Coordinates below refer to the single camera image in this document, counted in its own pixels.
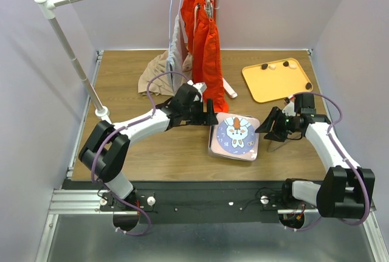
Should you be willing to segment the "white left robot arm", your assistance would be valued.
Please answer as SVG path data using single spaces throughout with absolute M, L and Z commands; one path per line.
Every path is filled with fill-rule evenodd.
M 217 125 L 213 100 L 207 100 L 204 108 L 204 82 L 188 81 L 177 93 L 134 119 L 96 124 L 78 154 L 78 159 L 91 171 L 91 177 L 102 182 L 114 195 L 114 204 L 121 210 L 129 210 L 135 201 L 135 188 L 122 169 L 128 149 L 156 133 L 184 125 Z

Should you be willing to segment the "metal tongs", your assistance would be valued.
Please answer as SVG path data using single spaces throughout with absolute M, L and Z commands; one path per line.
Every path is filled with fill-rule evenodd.
M 284 142 L 276 142 L 276 141 L 270 141 L 268 146 L 267 146 L 267 152 L 268 153 L 273 153 L 275 152 L 276 150 L 280 149 L 281 147 L 285 146 L 286 144 L 288 144 L 290 142 L 290 140 L 285 140 Z

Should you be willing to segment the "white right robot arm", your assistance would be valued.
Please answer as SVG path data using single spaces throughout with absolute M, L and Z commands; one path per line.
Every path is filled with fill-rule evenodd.
M 359 225 L 370 214 L 375 175 L 346 152 L 334 135 L 338 122 L 317 113 L 316 96 L 314 92 L 292 95 L 289 104 L 293 113 L 274 106 L 256 132 L 276 142 L 284 142 L 291 134 L 299 133 L 314 147 L 326 170 L 321 184 L 286 179 L 279 195 L 284 207 L 291 209 L 303 201 L 316 207 L 323 218 L 337 218 L 349 225 Z

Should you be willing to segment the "pink tin lid with bunny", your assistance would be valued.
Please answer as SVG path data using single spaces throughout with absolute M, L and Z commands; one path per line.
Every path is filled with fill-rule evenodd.
M 260 126 L 258 119 L 245 115 L 220 112 L 217 113 L 216 117 L 218 124 L 214 126 L 220 128 L 221 131 L 225 128 L 225 133 L 232 139 L 232 147 L 234 148 L 238 145 L 240 147 L 244 146 L 242 140 L 248 136 L 249 128 L 253 128 L 255 131 Z

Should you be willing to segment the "pink chocolate tin box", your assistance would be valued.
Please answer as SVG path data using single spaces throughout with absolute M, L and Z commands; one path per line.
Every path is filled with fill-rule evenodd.
M 243 147 L 232 147 L 232 139 L 215 126 L 211 127 L 208 140 L 208 153 L 213 157 L 221 157 L 245 162 L 253 162 L 258 156 L 259 135 L 253 128 L 248 129 L 248 136 L 242 140 Z

